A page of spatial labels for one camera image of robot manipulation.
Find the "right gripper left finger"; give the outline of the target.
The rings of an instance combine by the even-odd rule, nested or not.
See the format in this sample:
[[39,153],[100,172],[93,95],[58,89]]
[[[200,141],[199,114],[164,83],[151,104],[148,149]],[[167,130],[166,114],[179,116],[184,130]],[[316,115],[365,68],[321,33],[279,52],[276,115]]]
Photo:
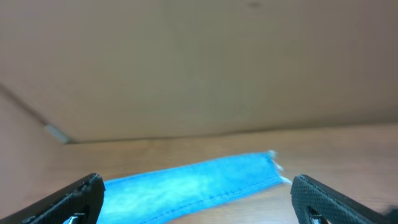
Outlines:
[[95,224],[103,206],[104,192],[102,177],[92,173],[1,219],[1,224]]

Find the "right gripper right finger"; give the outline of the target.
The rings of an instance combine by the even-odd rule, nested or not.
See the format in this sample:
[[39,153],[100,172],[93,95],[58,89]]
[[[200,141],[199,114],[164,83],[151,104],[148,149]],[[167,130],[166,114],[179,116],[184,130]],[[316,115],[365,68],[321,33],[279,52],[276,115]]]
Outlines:
[[397,223],[397,208],[382,215],[308,175],[294,178],[290,194],[300,224]]

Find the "light blue jeans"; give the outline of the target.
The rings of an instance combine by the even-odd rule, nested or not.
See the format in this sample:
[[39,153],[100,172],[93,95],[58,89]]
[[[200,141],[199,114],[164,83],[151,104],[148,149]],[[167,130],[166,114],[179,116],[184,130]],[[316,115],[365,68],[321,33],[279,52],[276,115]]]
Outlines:
[[275,151],[107,180],[98,223],[165,223],[288,182]]

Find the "cardboard backboard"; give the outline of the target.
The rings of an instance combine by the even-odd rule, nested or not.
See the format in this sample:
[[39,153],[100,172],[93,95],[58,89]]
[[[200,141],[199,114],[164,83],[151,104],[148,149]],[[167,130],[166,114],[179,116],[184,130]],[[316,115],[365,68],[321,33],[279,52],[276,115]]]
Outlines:
[[397,120],[396,1],[2,1],[1,84],[78,142]]

